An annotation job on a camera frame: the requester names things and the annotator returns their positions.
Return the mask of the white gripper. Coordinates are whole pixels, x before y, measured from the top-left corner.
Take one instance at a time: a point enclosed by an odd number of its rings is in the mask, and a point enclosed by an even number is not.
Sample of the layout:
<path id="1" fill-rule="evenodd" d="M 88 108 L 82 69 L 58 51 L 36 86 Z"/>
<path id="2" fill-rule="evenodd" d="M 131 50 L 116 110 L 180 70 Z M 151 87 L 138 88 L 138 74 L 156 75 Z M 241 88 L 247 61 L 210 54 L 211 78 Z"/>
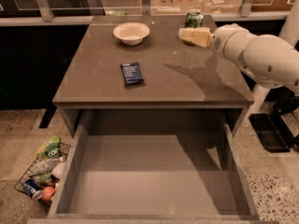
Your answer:
<path id="1" fill-rule="evenodd" d="M 178 37 L 185 43 L 202 48 L 207 48 L 211 44 L 211 48 L 216 54 L 233 63 L 239 63 L 246 45 L 255 35 L 233 23 L 217 28 L 212 38 L 207 27 L 180 28 Z"/>

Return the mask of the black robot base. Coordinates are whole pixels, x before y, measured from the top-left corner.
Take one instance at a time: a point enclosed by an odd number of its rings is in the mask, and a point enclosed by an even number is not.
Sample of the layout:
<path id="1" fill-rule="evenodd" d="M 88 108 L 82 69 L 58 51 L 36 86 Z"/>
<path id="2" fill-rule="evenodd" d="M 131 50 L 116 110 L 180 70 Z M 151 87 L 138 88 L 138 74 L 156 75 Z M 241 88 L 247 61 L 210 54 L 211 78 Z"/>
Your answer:
<path id="1" fill-rule="evenodd" d="M 271 91 L 260 85 L 253 88 L 252 94 L 254 104 L 249 110 L 249 122 L 263 148 L 269 152 L 289 152 L 293 147 L 298 148 L 298 136 L 291 132 L 282 116 L 299 107 L 299 97 L 286 88 Z M 267 113 L 260 113 L 267 96 L 273 104 Z"/>

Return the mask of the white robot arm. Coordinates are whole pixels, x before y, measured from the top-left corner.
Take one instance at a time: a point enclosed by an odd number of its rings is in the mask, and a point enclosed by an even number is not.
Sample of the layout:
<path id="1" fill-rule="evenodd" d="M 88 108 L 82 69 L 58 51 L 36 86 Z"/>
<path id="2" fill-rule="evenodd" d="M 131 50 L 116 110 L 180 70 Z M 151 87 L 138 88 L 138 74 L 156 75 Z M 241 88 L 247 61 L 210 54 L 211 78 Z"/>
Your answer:
<path id="1" fill-rule="evenodd" d="M 268 92 L 282 86 L 299 94 L 298 6 L 293 6 L 278 36 L 254 35 L 233 23 L 215 31 L 207 27 L 181 28 L 180 39 L 212 50 L 252 78 L 254 103 L 250 114 L 260 110 Z"/>

